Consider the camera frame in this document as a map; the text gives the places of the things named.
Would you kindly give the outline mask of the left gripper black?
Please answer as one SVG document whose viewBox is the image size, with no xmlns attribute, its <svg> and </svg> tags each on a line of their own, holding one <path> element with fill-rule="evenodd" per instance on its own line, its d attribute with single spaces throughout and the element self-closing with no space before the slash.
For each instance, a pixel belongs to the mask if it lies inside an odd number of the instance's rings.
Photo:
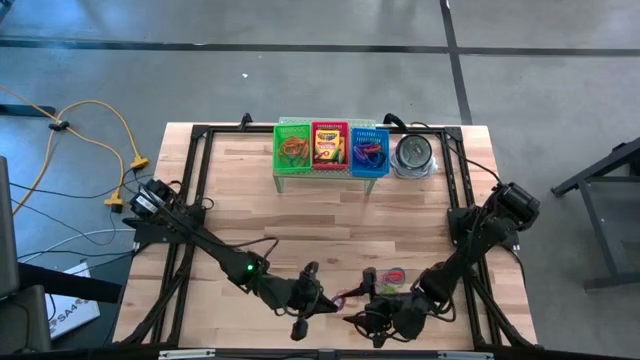
<svg viewBox="0 0 640 360">
<path fill-rule="evenodd" d="M 317 278 L 319 264 L 308 263 L 302 271 L 302 279 L 286 279 L 285 289 L 290 297 L 279 310 L 279 315 L 296 318 L 291 330 L 291 339 L 300 341 L 307 336 L 308 321 L 313 315 L 337 313 L 337 304 L 327 297 L 324 287 Z"/>
</svg>

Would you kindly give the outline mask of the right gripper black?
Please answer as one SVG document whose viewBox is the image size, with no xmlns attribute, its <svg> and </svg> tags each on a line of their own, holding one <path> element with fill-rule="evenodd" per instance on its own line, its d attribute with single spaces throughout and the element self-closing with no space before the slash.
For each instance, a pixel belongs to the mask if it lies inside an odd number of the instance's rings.
<svg viewBox="0 0 640 360">
<path fill-rule="evenodd" d="M 368 267 L 362 271 L 362 281 L 352 290 L 343 294 L 344 298 L 368 295 L 376 292 L 377 270 Z M 421 297 L 411 294 L 376 296 L 369 303 L 369 312 L 358 312 L 344 316 L 343 320 L 352 324 L 357 333 L 370 340 L 374 348 L 381 348 L 389 337 L 388 330 L 394 331 L 408 340 L 415 340 L 423 331 L 430 304 Z"/>
</svg>

